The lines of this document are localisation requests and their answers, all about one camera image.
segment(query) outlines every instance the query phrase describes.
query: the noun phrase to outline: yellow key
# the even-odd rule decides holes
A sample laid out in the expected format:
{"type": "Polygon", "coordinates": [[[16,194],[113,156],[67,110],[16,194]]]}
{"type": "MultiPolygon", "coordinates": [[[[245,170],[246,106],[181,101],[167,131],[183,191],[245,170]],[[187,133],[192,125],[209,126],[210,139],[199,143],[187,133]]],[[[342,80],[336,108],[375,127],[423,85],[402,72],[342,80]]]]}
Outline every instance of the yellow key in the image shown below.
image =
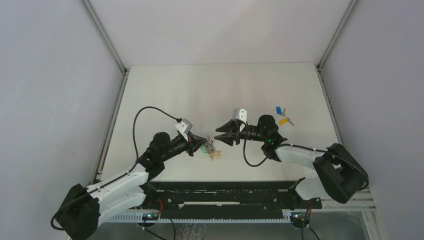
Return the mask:
{"type": "Polygon", "coordinates": [[[278,122],[279,125],[284,125],[285,123],[287,123],[287,118],[283,118],[278,122]]]}

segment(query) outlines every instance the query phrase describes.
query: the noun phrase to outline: white wall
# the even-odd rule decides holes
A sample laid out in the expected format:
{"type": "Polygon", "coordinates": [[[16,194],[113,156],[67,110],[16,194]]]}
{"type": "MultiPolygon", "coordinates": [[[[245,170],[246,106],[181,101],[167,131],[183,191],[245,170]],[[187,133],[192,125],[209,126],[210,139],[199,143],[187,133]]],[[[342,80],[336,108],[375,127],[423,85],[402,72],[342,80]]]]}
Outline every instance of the white wall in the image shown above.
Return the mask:
{"type": "Polygon", "coordinates": [[[92,0],[127,67],[318,63],[350,0],[92,0]]]}
{"type": "Polygon", "coordinates": [[[361,1],[324,69],[389,238],[423,239],[424,1],[361,1]]]}
{"type": "Polygon", "coordinates": [[[81,4],[0,2],[0,239],[50,227],[93,174],[121,73],[81,4]]]}

